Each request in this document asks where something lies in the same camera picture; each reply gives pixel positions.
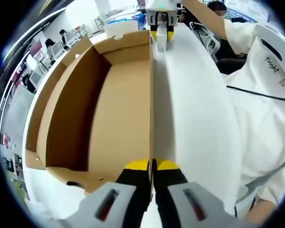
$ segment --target gray gripper part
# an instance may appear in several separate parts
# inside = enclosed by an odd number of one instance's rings
[[[223,202],[197,183],[171,185],[169,192],[175,203],[182,228],[256,228],[227,214]],[[198,205],[204,219],[198,220],[193,209]]]
[[[78,211],[63,221],[63,224],[74,228],[121,228],[135,189],[135,186],[108,182],[83,199]],[[106,219],[102,221],[98,214],[112,197],[113,204]]]

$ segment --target white table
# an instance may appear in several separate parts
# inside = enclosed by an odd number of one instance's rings
[[[155,42],[153,53],[156,156],[175,161],[188,181],[206,187],[232,213],[241,151],[237,120],[223,79],[210,55],[184,24],[175,27],[167,53],[158,53]],[[82,189],[62,184],[47,171],[25,166],[23,171],[29,197],[41,202],[54,218],[67,218],[78,209],[84,198]],[[142,227],[161,227],[154,200],[155,197]]]

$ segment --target black hair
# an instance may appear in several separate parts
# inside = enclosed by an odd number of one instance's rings
[[[208,3],[208,8],[211,9],[212,11],[217,11],[217,10],[227,10],[227,7],[225,6],[224,3],[220,1],[212,1]]]
[[[51,39],[47,39],[46,40],[46,47],[48,48],[49,46],[53,46],[55,44],[54,41],[52,41]]]
[[[64,29],[60,30],[60,32],[59,32],[60,35],[63,35],[65,33],[66,33],[66,31]]]

